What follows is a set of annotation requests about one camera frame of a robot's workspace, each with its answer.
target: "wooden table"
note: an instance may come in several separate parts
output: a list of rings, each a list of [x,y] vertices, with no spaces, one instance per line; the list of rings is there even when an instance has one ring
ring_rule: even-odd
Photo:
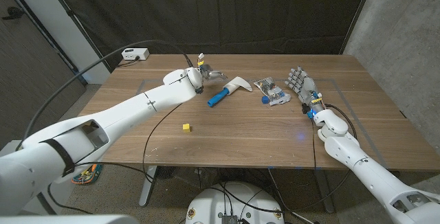
[[[190,55],[193,63],[197,55]],[[229,77],[248,81],[271,76],[292,95],[290,102],[270,107],[263,94],[237,89],[213,108],[207,101],[225,82],[205,82],[204,92],[183,103],[155,130],[145,162],[162,166],[345,169],[326,154],[324,144],[301,112],[296,94],[284,85],[292,67],[301,65],[316,81],[326,103],[342,109],[354,123],[359,142],[372,158],[391,170],[438,170],[440,157],[399,112],[352,56],[206,55],[205,63]],[[187,68],[182,55],[150,55],[130,67],[117,68],[81,115],[108,109],[137,93],[162,85],[175,69]],[[146,138],[168,113],[162,111],[119,139],[103,161],[142,163]],[[182,131],[189,123],[191,133]]]

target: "blue object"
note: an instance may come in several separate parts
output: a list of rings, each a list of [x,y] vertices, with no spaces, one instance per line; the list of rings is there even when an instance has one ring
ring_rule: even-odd
[[[309,117],[310,119],[314,118],[314,116],[313,116],[313,114],[311,113],[311,111],[309,111],[309,112],[307,113],[307,117]]]
[[[209,101],[208,101],[208,106],[212,107],[213,105],[215,105],[215,103],[217,103],[218,101],[220,101],[223,97],[225,97],[227,94],[229,93],[229,90],[227,88],[224,88],[223,91],[221,91],[220,93],[216,94],[214,97],[212,97]]]
[[[269,104],[269,101],[270,101],[269,97],[267,97],[267,96],[261,97],[261,102],[263,104]]]

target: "plastic bag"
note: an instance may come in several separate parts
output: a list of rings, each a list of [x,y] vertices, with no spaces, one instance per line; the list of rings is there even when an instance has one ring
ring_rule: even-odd
[[[254,82],[254,84],[269,97],[269,104],[284,104],[290,101],[290,94],[285,93],[280,87],[275,85],[272,77],[267,77],[262,80]]]

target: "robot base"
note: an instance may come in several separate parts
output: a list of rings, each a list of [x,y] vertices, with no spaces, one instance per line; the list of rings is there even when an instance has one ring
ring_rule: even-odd
[[[282,214],[263,212],[245,206],[227,192],[224,194],[223,188],[219,184],[214,185],[212,188],[218,190],[205,189],[192,200],[186,213],[186,224],[225,223],[222,222],[223,219],[227,220],[226,223],[231,224],[239,223],[238,221],[241,219],[245,219],[248,223],[284,223]],[[252,184],[231,181],[226,182],[225,188],[238,199],[244,202],[249,201],[249,204],[255,207],[266,210],[281,209],[280,205],[270,194]]]

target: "yellow cube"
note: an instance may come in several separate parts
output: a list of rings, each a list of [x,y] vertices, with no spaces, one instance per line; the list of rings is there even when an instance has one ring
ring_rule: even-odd
[[[190,124],[184,124],[184,132],[189,133],[191,132],[191,126]]]

